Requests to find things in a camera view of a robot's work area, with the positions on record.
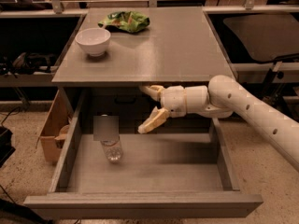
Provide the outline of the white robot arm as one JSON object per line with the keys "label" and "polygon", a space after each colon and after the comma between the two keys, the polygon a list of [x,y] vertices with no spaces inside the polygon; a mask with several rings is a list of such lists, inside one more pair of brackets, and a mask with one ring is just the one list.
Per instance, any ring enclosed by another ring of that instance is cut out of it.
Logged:
{"label": "white robot arm", "polygon": [[236,113],[299,170],[299,123],[256,98],[234,79],[219,75],[206,86],[152,85],[140,90],[161,104],[138,127],[140,133],[149,133],[169,118],[188,114],[223,119]]}

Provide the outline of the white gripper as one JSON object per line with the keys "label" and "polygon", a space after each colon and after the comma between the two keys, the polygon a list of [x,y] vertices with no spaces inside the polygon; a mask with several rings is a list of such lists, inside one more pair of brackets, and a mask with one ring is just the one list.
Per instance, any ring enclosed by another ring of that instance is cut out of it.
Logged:
{"label": "white gripper", "polygon": [[149,133],[171,118],[187,114],[185,89],[182,86],[164,88],[161,85],[140,86],[139,89],[159,102],[163,108],[154,107],[149,117],[138,127],[139,133]]}

